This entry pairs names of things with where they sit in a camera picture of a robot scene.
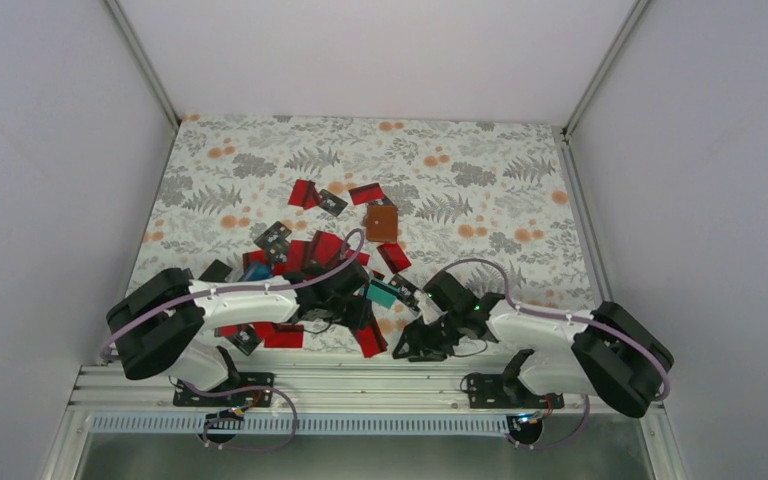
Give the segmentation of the red card front pile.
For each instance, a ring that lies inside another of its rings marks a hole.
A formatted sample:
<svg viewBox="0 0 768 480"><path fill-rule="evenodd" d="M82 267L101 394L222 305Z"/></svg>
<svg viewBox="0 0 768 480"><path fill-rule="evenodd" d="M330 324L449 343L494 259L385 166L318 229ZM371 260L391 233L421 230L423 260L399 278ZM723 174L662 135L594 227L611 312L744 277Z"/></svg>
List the red card front pile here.
<svg viewBox="0 0 768 480"><path fill-rule="evenodd" d="M364 358L372 358L388 349L388 343L381 333L379 324L372 320L366 327L353 331L353 337L357 341Z"/></svg>

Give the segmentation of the red card pile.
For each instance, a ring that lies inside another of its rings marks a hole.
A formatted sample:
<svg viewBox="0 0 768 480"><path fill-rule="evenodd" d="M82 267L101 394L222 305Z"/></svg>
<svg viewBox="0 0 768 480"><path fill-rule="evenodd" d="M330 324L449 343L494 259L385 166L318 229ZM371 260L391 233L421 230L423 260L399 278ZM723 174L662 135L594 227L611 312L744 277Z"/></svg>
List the red card pile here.
<svg viewBox="0 0 768 480"><path fill-rule="evenodd" d="M357 341L364 358L372 358L388 349L388 343L381 333L379 324L372 320L366 327L353 331L353 337Z"/></svg>
<svg viewBox="0 0 768 480"><path fill-rule="evenodd" d="M316 231L311 240L278 238L242 254L242 265L248 268L255 263L269 267L273 274L301 272L321 267L333 268L339 260L347 259L352 249L343 251L344 240L330 232Z"/></svg>

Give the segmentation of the brown leather card holder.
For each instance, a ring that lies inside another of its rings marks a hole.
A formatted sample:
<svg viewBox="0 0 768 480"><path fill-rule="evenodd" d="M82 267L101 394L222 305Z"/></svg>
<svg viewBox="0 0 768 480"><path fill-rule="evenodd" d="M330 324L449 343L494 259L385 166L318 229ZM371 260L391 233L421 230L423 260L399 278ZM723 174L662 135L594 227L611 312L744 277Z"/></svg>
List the brown leather card holder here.
<svg viewBox="0 0 768 480"><path fill-rule="evenodd" d="M368 205L364 226L371 242L395 243L398 240L398 208L394 205Z"/></svg>

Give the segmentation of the black vip card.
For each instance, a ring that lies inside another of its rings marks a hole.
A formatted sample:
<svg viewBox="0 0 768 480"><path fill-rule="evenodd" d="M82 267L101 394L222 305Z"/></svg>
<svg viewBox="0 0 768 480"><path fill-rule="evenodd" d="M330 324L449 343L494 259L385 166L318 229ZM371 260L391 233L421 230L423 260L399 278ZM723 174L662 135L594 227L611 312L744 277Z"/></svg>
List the black vip card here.
<svg viewBox="0 0 768 480"><path fill-rule="evenodd" d="M318 207L333 217L339 217L347 206L347 201L327 189L318 192Z"/></svg>
<svg viewBox="0 0 768 480"><path fill-rule="evenodd" d="M416 297L418 287L400 274L395 274L388 284L396 291L397 299L411 310L418 311L419 303Z"/></svg>
<svg viewBox="0 0 768 480"><path fill-rule="evenodd" d="M254 243L270 255L286 253L289 249L288 238L292 231L284 223L278 221L256 237Z"/></svg>
<svg viewBox="0 0 768 480"><path fill-rule="evenodd" d="M227 340L245 356L250 356L263 342L254 329L245 328L227 337Z"/></svg>

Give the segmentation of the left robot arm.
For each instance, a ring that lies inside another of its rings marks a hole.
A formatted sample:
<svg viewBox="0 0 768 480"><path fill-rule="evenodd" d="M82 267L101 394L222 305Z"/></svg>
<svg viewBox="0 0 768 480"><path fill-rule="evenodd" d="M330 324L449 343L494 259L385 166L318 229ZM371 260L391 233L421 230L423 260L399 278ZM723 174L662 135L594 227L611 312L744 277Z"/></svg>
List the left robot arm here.
<svg viewBox="0 0 768 480"><path fill-rule="evenodd" d="M263 345L294 348L305 323L358 311L357 293L369 281L356 261L314 278L287 272L234 283L168 268L115 304L106 321L127 379L175 377L223 405L236 396L239 380L222 338L246 334Z"/></svg>

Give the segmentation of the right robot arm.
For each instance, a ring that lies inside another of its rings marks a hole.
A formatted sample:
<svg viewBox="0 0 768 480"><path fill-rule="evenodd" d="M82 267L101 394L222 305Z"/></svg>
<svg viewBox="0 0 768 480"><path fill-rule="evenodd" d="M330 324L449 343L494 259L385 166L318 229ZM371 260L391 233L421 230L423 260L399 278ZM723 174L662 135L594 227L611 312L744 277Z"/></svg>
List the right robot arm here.
<svg viewBox="0 0 768 480"><path fill-rule="evenodd" d="M604 301L591 312L524 312L502 293L476 296L447 272L424 288L397 275L399 299L418 310L429 300L440 310L409 323L396 359L443 361L463 339L514 348L496 374L470 373L463 391L473 409L560 408L563 394L596 396L615 411L640 418L655 401L672 353L621 305Z"/></svg>

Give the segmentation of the teal card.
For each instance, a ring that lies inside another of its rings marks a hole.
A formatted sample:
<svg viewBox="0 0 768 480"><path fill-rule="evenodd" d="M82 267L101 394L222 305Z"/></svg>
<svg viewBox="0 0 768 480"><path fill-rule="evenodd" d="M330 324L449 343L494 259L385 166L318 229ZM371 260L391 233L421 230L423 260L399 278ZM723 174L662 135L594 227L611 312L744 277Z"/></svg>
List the teal card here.
<svg viewBox="0 0 768 480"><path fill-rule="evenodd" d="M398 298L398 291L391 285L372 278L365 289L365 297L385 309L391 309Z"/></svg>

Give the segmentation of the red card pile centre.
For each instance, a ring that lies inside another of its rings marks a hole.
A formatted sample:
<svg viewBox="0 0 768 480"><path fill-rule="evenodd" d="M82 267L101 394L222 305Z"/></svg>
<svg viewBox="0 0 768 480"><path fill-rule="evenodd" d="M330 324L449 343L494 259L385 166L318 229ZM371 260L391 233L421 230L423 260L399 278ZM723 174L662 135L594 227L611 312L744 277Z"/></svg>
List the red card pile centre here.
<svg viewBox="0 0 768 480"><path fill-rule="evenodd" d="M316 231L311 240L278 238L242 254L242 265L248 268L255 263L269 267L273 274L301 272L321 267L333 268L339 260L347 259L352 249L343 251L344 240L330 232Z"/></svg>

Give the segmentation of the red card near holder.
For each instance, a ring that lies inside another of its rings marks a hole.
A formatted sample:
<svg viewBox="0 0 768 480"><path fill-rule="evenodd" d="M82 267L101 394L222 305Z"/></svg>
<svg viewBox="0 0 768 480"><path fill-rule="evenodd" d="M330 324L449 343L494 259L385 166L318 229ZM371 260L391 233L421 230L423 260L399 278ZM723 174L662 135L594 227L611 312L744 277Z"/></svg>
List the red card near holder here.
<svg viewBox="0 0 768 480"><path fill-rule="evenodd" d="M393 274L398 274L412 265L398 243L382 243L377 246L376 250Z"/></svg>

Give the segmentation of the red card bottom front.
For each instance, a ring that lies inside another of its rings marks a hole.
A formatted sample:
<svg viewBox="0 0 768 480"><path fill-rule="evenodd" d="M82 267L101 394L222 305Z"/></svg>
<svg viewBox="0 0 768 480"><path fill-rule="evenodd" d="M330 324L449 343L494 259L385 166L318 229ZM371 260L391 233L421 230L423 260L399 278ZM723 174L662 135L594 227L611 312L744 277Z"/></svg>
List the red card bottom front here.
<svg viewBox="0 0 768 480"><path fill-rule="evenodd" d="M263 337L263 346L267 349L301 349L304 337L303 325L270 324Z"/></svg>

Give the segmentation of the red card far centre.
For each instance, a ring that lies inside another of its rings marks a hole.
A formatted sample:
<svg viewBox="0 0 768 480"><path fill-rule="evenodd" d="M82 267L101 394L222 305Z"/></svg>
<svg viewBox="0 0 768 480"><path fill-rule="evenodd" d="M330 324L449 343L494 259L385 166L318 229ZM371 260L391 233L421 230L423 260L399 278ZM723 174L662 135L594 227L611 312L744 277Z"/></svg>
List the red card far centre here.
<svg viewBox="0 0 768 480"><path fill-rule="evenodd" d="M354 205L367 204L383 199L385 193L379 183L358 186L348 191Z"/></svg>

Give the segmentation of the red card far left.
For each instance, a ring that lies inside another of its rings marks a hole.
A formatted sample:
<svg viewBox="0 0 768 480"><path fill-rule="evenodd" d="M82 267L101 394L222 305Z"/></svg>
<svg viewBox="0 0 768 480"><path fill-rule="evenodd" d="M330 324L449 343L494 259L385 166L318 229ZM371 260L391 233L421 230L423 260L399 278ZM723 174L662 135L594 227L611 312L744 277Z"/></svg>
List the red card far left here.
<svg viewBox="0 0 768 480"><path fill-rule="evenodd" d="M316 185L311 180L298 179L295 181L288 204L308 210L321 204L321 197Z"/></svg>

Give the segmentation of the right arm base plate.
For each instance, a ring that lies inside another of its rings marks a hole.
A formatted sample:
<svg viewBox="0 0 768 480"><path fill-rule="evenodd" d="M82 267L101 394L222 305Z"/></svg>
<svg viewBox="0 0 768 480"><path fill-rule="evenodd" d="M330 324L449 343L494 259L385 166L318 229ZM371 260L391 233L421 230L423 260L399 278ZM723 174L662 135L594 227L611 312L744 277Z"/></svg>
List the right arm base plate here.
<svg viewBox="0 0 768 480"><path fill-rule="evenodd" d="M531 393L518 380L504 380L501 374L470 373L461 379L460 390L473 409L553 409L563 408L558 394Z"/></svg>

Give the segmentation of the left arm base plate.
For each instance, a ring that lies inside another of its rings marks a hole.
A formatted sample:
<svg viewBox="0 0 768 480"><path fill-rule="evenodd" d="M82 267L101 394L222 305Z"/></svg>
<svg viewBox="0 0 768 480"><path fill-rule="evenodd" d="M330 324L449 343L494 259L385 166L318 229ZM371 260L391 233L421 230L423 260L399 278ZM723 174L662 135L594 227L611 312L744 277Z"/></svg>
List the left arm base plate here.
<svg viewBox="0 0 768 480"><path fill-rule="evenodd" d="M262 386L272 387L275 374L271 372L241 373L238 378L226 380L216 388L209 390L208 395L197 394L185 383L178 380L172 404L175 407L204 407L204 408L236 408L262 407L271 405L272 394L265 391L238 392L243 387Z"/></svg>

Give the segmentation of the aluminium rail frame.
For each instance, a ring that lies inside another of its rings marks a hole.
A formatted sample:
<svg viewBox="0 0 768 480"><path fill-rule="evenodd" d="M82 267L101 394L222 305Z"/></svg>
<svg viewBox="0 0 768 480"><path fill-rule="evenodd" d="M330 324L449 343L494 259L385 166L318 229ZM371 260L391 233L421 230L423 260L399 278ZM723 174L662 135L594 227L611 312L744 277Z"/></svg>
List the aluminium rail frame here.
<svg viewBox="0 0 768 480"><path fill-rule="evenodd" d="M171 378L84 366L47 479L682 479L665 408L631 419L598 399L554 402L538 444L506 436L515 408L478 409L466 390L498 360L437 364L318 352L259 352L259 405L207 399Z"/></svg>

